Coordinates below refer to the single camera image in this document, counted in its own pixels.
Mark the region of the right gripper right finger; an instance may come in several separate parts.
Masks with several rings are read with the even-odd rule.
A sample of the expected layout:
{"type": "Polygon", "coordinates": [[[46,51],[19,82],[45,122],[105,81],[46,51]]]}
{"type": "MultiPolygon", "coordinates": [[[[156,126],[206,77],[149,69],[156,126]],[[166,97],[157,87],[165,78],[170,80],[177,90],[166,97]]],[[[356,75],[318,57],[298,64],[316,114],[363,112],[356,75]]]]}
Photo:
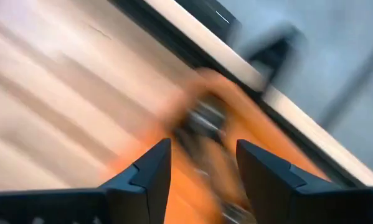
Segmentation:
{"type": "Polygon", "coordinates": [[[342,189],[244,139],[236,157],[258,224],[373,224],[373,187],[342,189]]]}

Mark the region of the black spoon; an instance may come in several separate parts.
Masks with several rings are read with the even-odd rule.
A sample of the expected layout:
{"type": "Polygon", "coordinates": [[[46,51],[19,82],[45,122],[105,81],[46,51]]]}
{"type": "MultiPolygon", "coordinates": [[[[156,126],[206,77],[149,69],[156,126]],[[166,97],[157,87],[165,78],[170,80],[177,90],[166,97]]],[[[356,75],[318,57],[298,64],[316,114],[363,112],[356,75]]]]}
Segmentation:
{"type": "Polygon", "coordinates": [[[219,204],[226,224],[257,224],[235,156],[224,144],[225,103],[207,94],[187,111],[173,134],[219,204]]]}

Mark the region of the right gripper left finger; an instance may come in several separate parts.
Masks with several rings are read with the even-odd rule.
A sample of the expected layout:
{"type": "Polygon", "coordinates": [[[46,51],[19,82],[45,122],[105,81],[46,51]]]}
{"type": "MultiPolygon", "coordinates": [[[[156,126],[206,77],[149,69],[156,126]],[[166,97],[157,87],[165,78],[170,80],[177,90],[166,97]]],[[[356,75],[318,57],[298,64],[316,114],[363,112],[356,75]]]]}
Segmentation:
{"type": "Polygon", "coordinates": [[[171,141],[96,188],[0,192],[0,224],[163,224],[171,141]]]}

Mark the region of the black table edge clamp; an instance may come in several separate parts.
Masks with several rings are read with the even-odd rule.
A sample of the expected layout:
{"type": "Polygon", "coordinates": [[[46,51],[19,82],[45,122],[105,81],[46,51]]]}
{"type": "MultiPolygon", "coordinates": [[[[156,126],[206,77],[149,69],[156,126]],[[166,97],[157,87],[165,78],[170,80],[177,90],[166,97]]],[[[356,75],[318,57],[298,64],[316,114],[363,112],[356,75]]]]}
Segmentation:
{"type": "Polygon", "coordinates": [[[254,48],[246,56],[248,63],[258,62],[269,69],[265,83],[271,83],[279,74],[294,42],[302,35],[295,26],[278,26],[264,33],[256,41],[254,48]]]}

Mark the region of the orange plastic container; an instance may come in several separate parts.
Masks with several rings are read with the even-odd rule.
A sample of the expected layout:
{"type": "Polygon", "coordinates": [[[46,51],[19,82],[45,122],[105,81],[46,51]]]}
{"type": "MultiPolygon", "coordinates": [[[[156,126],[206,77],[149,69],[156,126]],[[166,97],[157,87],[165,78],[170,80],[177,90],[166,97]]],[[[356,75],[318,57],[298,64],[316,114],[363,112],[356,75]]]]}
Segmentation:
{"type": "MultiPolygon", "coordinates": [[[[225,145],[235,157],[236,142],[246,139],[299,168],[327,180],[327,175],[296,146],[275,123],[236,84],[220,73],[200,68],[187,73],[181,89],[164,96],[148,119],[147,126],[136,135],[136,143],[124,146],[124,152],[113,159],[105,177],[124,170],[160,139],[171,137],[171,128],[181,122],[187,111],[206,93],[214,93],[225,102],[229,117],[225,121],[225,145]]],[[[169,200],[164,224],[223,224],[220,207],[209,192],[202,175],[192,161],[172,144],[172,170],[169,200]]]]}

